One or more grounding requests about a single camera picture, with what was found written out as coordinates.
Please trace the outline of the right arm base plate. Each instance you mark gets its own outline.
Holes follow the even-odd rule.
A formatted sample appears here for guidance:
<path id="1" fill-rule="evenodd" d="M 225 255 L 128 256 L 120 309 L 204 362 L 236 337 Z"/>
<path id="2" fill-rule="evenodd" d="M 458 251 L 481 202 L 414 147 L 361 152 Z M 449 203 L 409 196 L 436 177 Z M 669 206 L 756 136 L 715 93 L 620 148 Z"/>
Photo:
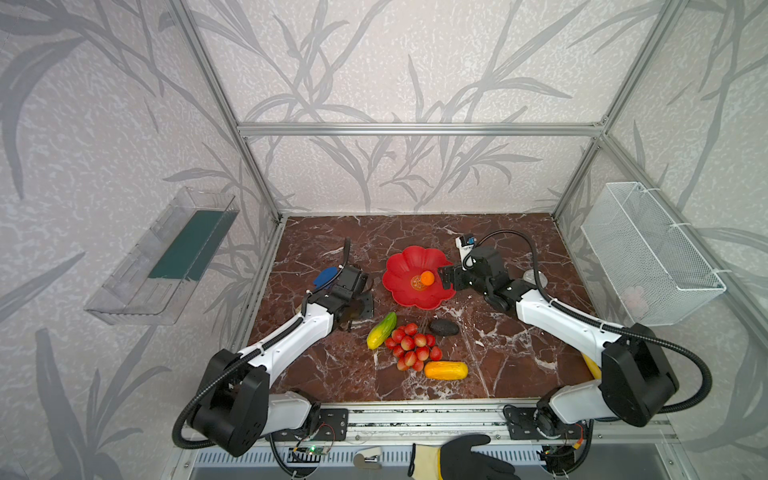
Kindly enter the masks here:
<path id="1" fill-rule="evenodd" d="M 534 407 L 507 404 L 503 407 L 502 414 L 512 440 L 577 443 L 584 439 L 582 424 L 565 424 Z"/>

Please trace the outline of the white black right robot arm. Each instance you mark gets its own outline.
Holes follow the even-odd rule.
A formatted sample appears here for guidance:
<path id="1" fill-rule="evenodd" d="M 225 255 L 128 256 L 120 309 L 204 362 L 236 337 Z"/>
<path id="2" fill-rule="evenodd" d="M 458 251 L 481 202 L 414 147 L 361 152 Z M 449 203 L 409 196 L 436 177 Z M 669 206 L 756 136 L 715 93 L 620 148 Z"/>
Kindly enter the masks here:
<path id="1" fill-rule="evenodd" d="M 463 247 L 461 263 L 438 269 L 444 287 L 472 289 L 494 310 L 545 331 L 592 360 L 601 376 L 555 388 L 537 403 L 538 428 L 616 418 L 643 427 L 677 393 L 679 382 L 662 346 L 644 327 L 624 328 L 573 309 L 549 296 L 538 263 L 531 282 L 511 278 L 491 247 Z"/>

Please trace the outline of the clear plastic wall shelf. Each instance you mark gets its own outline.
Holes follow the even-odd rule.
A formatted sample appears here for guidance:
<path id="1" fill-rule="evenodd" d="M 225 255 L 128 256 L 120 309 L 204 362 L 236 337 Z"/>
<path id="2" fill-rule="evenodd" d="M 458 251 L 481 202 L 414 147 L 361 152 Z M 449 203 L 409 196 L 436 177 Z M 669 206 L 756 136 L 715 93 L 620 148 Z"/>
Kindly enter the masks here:
<path id="1" fill-rule="evenodd" d="M 112 326 L 175 324 L 239 212 L 234 194 L 181 188 L 84 310 Z"/>

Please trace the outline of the red fake grape bunch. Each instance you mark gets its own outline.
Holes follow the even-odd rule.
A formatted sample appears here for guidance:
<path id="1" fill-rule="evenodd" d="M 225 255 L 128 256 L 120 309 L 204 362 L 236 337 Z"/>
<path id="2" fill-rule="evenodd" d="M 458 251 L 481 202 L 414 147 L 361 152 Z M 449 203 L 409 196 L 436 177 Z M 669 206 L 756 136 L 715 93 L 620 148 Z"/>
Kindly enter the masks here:
<path id="1" fill-rule="evenodd" d="M 424 331 L 415 323 L 396 327 L 384 340 L 384 346 L 396 360 L 398 371 L 423 371 L 429 362 L 444 359 L 443 351 L 437 345 L 442 335 L 440 329 L 430 325 Z"/>

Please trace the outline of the red flower-shaped fruit bowl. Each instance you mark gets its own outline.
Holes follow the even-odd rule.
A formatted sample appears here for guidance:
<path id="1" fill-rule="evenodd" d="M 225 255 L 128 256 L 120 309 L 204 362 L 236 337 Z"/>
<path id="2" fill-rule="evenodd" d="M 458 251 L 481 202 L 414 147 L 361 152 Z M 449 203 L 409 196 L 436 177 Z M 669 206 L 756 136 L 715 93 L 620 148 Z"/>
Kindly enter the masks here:
<path id="1" fill-rule="evenodd" d="M 443 286 L 438 275 L 441 267 L 450 266 L 452 263 L 441 250 L 409 246 L 387 260 L 382 284 L 401 306 L 435 310 L 456 294 L 452 287 Z M 435 275 L 435 283 L 429 287 L 419 282 L 419 275 L 426 270 Z"/>

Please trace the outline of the yellow fake banana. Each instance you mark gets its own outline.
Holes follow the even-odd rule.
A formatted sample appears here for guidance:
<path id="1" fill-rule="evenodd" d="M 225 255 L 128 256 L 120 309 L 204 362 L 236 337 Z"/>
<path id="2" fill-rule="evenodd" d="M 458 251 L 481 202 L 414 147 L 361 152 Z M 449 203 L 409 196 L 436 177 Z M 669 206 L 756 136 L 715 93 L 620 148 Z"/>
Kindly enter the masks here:
<path id="1" fill-rule="evenodd" d="M 602 378 L 602 370 L 601 370 L 601 368 L 597 365 L 597 363 L 594 360 L 592 360 L 586 354 L 583 354 L 582 357 L 583 357 L 583 360 L 584 360 L 587 368 L 589 369 L 592 377 L 594 379 L 600 380 Z"/>

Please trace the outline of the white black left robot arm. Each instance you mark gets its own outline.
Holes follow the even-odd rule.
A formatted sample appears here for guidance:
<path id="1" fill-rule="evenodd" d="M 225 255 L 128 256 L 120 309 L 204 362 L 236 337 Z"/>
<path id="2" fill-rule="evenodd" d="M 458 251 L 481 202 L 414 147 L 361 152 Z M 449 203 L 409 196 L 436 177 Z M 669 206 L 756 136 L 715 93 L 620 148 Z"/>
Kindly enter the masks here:
<path id="1" fill-rule="evenodd" d="M 365 310 L 369 275 L 347 265 L 307 292 L 298 312 L 264 339 L 238 351 L 220 350 L 208 362 L 197 393 L 172 427 L 182 449 L 218 446 L 238 457 L 261 438 L 319 428 L 320 403 L 298 391 L 272 394 L 278 376 L 338 324 Z"/>

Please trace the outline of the green circuit board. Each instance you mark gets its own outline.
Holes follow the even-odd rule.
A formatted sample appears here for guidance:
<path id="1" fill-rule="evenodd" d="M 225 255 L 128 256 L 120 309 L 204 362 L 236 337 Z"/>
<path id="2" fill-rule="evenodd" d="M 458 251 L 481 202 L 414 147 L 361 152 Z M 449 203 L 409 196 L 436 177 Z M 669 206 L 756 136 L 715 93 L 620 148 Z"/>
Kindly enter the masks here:
<path id="1" fill-rule="evenodd" d="M 331 449 L 330 445 L 296 446 L 291 450 L 291 454 L 299 458 L 318 457 L 328 455 Z"/>

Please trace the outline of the dark fake avocado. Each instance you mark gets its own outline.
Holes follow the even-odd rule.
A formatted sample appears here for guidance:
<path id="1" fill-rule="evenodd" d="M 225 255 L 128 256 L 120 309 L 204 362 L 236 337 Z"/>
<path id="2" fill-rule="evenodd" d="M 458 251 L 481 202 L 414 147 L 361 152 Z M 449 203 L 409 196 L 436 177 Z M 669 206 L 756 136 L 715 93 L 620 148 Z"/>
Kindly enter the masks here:
<path id="1" fill-rule="evenodd" d="M 460 327 L 457 323 L 443 318 L 433 319 L 428 328 L 433 335 L 441 337 L 455 336 L 460 333 Z"/>

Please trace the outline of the black and yellow gloved hand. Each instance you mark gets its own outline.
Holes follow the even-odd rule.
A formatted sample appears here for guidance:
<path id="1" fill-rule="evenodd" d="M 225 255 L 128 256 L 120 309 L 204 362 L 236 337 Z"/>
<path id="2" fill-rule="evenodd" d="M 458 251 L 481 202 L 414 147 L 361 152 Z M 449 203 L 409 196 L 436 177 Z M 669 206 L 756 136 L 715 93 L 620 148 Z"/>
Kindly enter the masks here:
<path id="1" fill-rule="evenodd" d="M 490 442 L 486 434 L 468 434 L 439 447 L 414 443 L 407 474 L 416 480 L 519 480 L 513 465 L 472 450 Z"/>

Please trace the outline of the small fake orange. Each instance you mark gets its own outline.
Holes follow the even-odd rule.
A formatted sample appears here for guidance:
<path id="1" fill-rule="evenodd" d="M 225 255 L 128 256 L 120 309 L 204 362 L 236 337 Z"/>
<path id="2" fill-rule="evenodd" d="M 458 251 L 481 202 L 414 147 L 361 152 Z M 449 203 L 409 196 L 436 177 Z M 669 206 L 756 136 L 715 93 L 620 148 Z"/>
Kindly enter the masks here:
<path id="1" fill-rule="evenodd" d="M 435 283 L 435 275 L 432 271 L 426 270 L 419 275 L 419 282 L 424 287 L 429 287 Z"/>

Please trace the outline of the round silver metal lid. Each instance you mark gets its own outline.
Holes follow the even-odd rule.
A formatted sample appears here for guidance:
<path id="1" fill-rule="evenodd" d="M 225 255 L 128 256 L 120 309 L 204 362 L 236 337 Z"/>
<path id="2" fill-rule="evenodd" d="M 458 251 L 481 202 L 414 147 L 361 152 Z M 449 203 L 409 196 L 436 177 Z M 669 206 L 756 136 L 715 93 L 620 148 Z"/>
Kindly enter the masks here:
<path id="1" fill-rule="evenodd" d="M 548 279 L 546 278 L 546 276 L 539 271 L 535 271 L 534 269 L 526 270 L 523 273 L 522 279 L 526 283 L 530 284 L 532 288 L 534 287 L 545 288 L 548 284 Z"/>

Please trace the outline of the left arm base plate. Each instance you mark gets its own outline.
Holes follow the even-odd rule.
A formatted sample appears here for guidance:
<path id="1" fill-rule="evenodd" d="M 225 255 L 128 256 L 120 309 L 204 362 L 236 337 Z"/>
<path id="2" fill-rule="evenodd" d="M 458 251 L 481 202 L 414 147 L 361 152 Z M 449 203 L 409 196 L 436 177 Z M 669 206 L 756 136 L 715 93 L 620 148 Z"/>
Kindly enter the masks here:
<path id="1" fill-rule="evenodd" d="M 346 439 L 350 411 L 346 408 L 321 408 L 298 429 L 274 432 L 278 442 L 297 442 L 307 438 L 313 441 L 336 442 Z"/>

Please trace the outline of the pink object in basket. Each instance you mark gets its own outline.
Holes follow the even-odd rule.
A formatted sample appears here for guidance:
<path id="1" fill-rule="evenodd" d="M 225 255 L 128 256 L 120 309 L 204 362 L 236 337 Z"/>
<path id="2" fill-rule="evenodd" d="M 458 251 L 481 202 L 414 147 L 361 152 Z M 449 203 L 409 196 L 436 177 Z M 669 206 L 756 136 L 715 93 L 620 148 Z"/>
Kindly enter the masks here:
<path id="1" fill-rule="evenodd" d="M 628 314 L 635 321 L 642 319 L 650 310 L 645 290 L 642 286 L 627 287 L 620 294 L 620 299 Z"/>

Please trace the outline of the blue toy garden trowel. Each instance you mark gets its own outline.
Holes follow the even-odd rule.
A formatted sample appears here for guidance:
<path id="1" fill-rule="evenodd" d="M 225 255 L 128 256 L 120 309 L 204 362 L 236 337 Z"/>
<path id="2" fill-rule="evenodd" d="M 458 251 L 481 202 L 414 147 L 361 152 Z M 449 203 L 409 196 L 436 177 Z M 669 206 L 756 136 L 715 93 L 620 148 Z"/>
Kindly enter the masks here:
<path id="1" fill-rule="evenodd" d="M 313 281 L 313 289 L 317 290 L 322 288 L 324 285 L 326 285 L 329 281 L 331 281 L 335 277 L 338 271 L 339 271 L 339 268 L 336 266 L 328 267 L 322 270 Z"/>

